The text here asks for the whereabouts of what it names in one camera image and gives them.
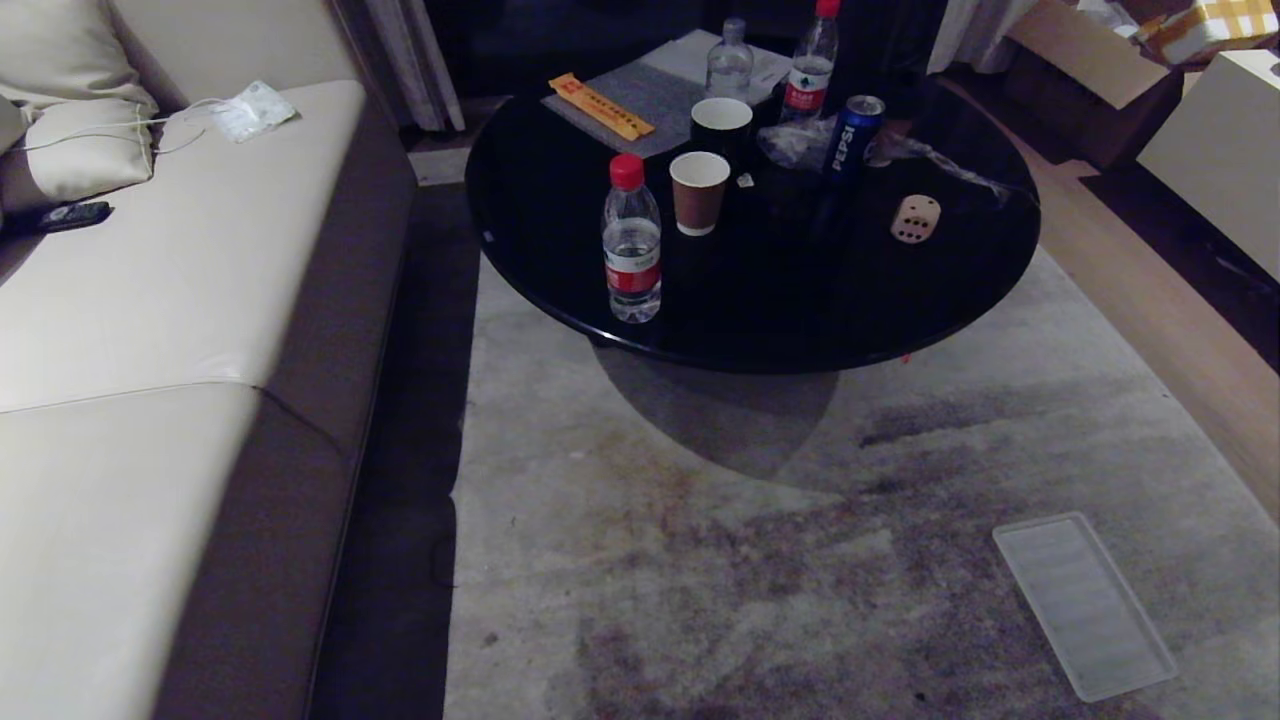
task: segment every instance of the plastic water bottle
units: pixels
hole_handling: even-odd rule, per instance
[[[822,114],[822,102],[827,99],[827,86],[831,85],[836,51],[840,49],[840,31],[836,27],[838,14],[840,0],[818,0],[817,18],[796,47],[791,77],[787,78],[787,95],[782,100],[783,123]]]
[[[644,186],[644,160],[618,155],[609,163],[613,190],[604,201],[604,277],[613,316],[646,323],[662,306],[662,218]]]
[[[707,54],[707,96],[748,101],[755,54],[746,44],[746,20],[724,20],[723,40]]]

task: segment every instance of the red bottle cap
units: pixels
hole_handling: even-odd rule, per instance
[[[618,190],[636,190],[644,184],[644,160],[639,155],[618,155],[609,163],[609,179]]]

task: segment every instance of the curtain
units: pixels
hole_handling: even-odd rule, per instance
[[[929,73],[969,63],[979,73],[1009,69],[1014,46],[1005,33],[1037,0],[950,0],[929,56]]]
[[[466,123],[425,0],[332,0],[371,91],[399,126]]]

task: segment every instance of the black cup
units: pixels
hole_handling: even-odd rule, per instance
[[[694,105],[690,115],[692,149],[721,155],[735,176],[741,173],[751,143],[751,106],[731,97],[708,97]]]

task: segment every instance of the blue can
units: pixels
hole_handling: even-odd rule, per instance
[[[884,101],[872,95],[855,95],[845,102],[827,150],[822,174],[836,183],[849,183],[861,174],[867,146],[884,123]]]

